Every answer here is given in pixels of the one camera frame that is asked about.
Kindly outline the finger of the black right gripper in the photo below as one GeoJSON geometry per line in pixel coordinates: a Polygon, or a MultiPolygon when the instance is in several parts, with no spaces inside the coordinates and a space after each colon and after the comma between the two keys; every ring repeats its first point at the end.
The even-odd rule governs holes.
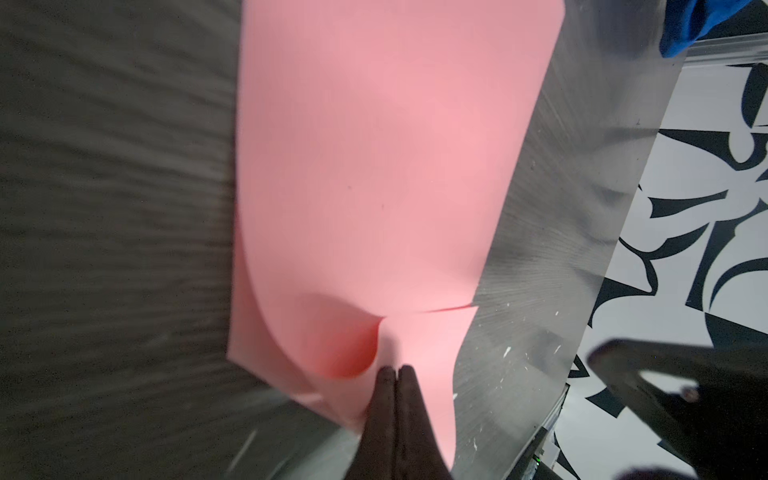
{"type": "Polygon", "coordinates": [[[766,346],[618,339],[588,365],[698,478],[766,478],[766,346]]]}

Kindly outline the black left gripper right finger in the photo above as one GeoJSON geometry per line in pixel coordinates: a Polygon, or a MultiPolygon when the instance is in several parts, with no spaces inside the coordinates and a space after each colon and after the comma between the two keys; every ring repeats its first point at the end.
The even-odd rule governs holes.
{"type": "Polygon", "coordinates": [[[414,368],[403,366],[395,387],[395,478],[451,480],[429,420],[414,368]]]}

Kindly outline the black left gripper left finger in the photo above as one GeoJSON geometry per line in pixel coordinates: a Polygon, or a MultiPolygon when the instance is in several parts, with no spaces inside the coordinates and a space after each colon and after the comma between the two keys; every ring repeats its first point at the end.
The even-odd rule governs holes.
{"type": "Polygon", "coordinates": [[[376,376],[368,418],[345,480],[390,480],[396,450],[396,373],[382,368],[376,376]]]}

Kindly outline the pink paper sheet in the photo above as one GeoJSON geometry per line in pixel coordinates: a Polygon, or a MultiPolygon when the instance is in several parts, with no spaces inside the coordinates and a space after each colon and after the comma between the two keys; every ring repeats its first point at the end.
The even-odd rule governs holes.
{"type": "Polygon", "coordinates": [[[230,361],[352,430],[410,365],[454,460],[454,366],[564,16],[244,3],[230,361]]]}

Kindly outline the blue cloth cap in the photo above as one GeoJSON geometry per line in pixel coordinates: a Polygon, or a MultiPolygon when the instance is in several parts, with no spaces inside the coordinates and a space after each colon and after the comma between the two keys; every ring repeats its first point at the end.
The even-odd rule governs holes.
{"type": "Polygon", "coordinates": [[[751,0],[667,0],[659,52],[673,58],[730,19],[751,0]]]}

